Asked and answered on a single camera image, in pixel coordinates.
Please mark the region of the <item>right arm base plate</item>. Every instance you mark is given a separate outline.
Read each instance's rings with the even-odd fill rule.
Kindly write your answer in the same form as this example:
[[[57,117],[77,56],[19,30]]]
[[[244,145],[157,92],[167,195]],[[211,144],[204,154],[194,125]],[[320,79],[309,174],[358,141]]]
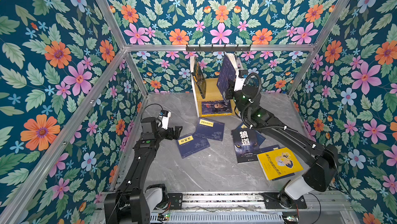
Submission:
[[[261,193],[264,198],[265,208],[268,210],[276,209],[307,209],[307,204],[303,196],[297,200],[289,198],[287,195],[276,192]]]

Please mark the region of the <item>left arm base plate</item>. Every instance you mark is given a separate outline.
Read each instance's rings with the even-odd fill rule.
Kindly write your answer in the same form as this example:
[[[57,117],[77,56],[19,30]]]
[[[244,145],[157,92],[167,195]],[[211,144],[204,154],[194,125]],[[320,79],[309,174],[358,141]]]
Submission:
[[[184,195],[182,193],[168,193],[165,200],[160,202],[155,209],[160,211],[181,210],[183,197]]]

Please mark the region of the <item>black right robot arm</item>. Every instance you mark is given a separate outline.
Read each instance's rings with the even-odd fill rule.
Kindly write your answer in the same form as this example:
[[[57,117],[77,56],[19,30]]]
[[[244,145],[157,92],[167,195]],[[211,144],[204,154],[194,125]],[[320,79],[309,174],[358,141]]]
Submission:
[[[244,82],[242,89],[238,91],[234,86],[235,82],[228,80],[225,97],[234,102],[242,122],[249,129],[271,137],[289,148],[309,167],[303,175],[288,181],[275,201],[283,208],[291,208],[302,196],[312,191],[325,192],[338,172],[337,148],[316,143],[262,108],[260,85]]]

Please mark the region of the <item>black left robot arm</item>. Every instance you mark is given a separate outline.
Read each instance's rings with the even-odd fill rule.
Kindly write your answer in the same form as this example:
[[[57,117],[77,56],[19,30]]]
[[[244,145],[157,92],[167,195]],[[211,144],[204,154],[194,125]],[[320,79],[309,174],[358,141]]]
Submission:
[[[149,224],[151,213],[167,199],[165,186],[160,184],[144,192],[149,168],[160,148],[160,142],[176,140],[182,126],[163,128],[159,118],[146,117],[141,121],[142,133],[134,146],[134,159],[123,182],[116,192],[108,194],[104,201],[107,224]]]

